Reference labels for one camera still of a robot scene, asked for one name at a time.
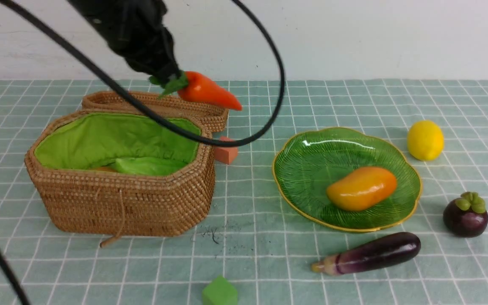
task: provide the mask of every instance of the eggplant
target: eggplant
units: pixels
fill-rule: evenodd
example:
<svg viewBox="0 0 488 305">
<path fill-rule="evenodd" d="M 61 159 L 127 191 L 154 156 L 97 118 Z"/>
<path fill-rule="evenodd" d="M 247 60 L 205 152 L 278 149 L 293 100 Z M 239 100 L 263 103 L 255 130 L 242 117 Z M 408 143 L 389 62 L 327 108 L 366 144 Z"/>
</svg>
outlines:
<svg viewBox="0 0 488 305">
<path fill-rule="evenodd" d="M 485 201 L 474 191 L 466 191 L 453 199 L 444 210 L 444 224 L 456 236 L 480 236 L 487 228 Z"/>
<path fill-rule="evenodd" d="M 399 232 L 331 255 L 312 264 L 312 271 L 332 276 L 368 272 L 410 261 L 420 250 L 419 237 L 413 233 Z"/>
</svg>

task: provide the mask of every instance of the pink foam block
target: pink foam block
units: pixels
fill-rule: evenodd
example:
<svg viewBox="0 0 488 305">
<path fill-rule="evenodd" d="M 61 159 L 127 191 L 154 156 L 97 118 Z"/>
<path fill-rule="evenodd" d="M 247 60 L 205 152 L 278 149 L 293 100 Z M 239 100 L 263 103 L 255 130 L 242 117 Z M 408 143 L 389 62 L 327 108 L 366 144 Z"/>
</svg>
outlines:
<svg viewBox="0 0 488 305">
<path fill-rule="evenodd" d="M 232 141 L 228 137 L 220 137 L 220 141 Z M 238 156 L 238 147 L 214 147 L 213 158 L 225 164 L 231 164 Z"/>
</svg>

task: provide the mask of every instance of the green foam cube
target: green foam cube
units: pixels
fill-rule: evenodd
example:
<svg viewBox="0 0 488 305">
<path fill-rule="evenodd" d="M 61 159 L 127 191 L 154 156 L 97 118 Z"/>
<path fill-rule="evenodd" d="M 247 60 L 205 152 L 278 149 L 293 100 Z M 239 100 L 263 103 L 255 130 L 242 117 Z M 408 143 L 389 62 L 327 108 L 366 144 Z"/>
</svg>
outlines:
<svg viewBox="0 0 488 305">
<path fill-rule="evenodd" d="M 203 305 L 236 305 L 238 292 L 223 276 L 218 276 L 203 289 Z"/>
</svg>

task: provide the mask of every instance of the wicker basket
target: wicker basket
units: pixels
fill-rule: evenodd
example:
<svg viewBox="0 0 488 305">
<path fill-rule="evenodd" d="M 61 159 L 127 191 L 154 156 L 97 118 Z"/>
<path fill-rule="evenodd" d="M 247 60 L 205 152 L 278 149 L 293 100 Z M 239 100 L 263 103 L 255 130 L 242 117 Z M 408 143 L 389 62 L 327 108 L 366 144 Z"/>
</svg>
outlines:
<svg viewBox="0 0 488 305">
<path fill-rule="evenodd" d="M 101 247 L 121 236 L 177 236 L 208 214 L 214 193 L 214 153 L 199 144 L 196 158 L 169 176 L 126 175 L 91 170 L 57 170 L 41 165 L 34 151 L 48 135 L 94 112 L 135 114 L 132 110 L 79 110 L 50 123 L 25 155 L 25 166 L 39 191 L 50 219 L 60 230 L 108 234 Z M 186 118 L 211 132 L 195 118 L 166 112 L 166 117 Z"/>
<path fill-rule="evenodd" d="M 166 95 L 158 98 L 159 94 L 157 93 L 130 91 L 130 94 L 156 112 L 172 109 L 182 112 L 187 116 L 194 117 L 212 133 L 223 131 L 227 125 L 227 118 L 229 116 L 228 109 L 209 104 L 186 102 L 174 95 Z M 134 110 L 138 112 L 135 107 L 122 99 L 114 91 L 99 91 L 86 95 L 82 100 L 82 108 Z"/>
</svg>

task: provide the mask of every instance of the mangosteen stem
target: mangosteen stem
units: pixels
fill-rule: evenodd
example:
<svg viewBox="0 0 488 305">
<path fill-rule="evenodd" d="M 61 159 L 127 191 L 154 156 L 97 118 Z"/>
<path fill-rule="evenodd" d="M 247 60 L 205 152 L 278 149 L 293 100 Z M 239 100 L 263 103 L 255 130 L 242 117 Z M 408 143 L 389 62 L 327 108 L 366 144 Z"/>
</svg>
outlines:
<svg viewBox="0 0 488 305">
<path fill-rule="evenodd" d="M 460 195 L 461 198 L 455 201 L 459 209 L 466 211 L 472 208 L 472 211 L 478 214 L 486 212 L 485 201 L 474 191 L 466 191 Z"/>
</svg>

